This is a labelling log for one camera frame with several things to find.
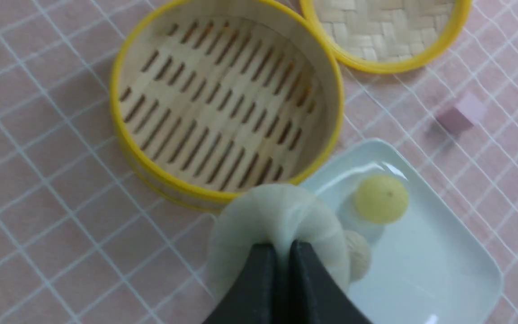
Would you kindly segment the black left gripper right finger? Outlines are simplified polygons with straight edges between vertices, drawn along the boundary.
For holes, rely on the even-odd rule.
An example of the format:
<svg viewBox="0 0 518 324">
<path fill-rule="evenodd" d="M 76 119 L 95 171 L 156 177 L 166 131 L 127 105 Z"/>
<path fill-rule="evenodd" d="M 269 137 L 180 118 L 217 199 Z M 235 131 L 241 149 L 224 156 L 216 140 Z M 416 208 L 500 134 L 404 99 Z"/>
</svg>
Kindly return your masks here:
<svg viewBox="0 0 518 324">
<path fill-rule="evenodd" d="M 289 256 L 290 324 L 370 324 L 347 298 L 307 242 L 294 241 Z"/>
</svg>

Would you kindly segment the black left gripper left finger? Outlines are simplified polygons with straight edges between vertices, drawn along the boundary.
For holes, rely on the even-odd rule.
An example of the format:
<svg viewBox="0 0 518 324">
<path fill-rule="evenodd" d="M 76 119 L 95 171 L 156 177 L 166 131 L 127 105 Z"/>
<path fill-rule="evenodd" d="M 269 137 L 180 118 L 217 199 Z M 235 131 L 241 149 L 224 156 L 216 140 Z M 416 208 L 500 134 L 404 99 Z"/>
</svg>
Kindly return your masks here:
<svg viewBox="0 0 518 324">
<path fill-rule="evenodd" d="M 205 324 L 275 324 L 277 258 L 271 244 L 255 244 L 227 294 Z"/>
</svg>

